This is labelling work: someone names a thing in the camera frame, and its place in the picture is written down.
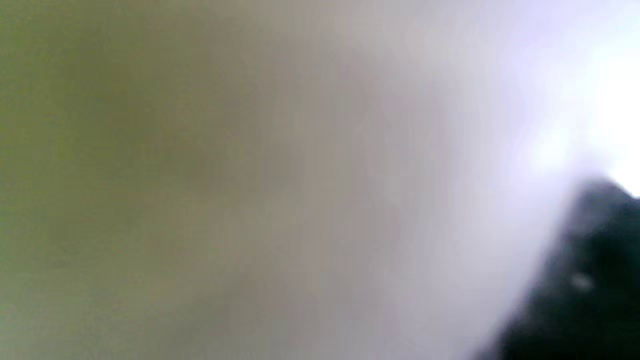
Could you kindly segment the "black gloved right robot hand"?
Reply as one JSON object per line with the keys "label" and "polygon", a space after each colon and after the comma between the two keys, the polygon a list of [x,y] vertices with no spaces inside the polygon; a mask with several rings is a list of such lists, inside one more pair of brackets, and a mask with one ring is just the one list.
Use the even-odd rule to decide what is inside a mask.
{"label": "black gloved right robot hand", "polygon": [[639,198],[583,187],[523,303],[476,360],[637,360]]}

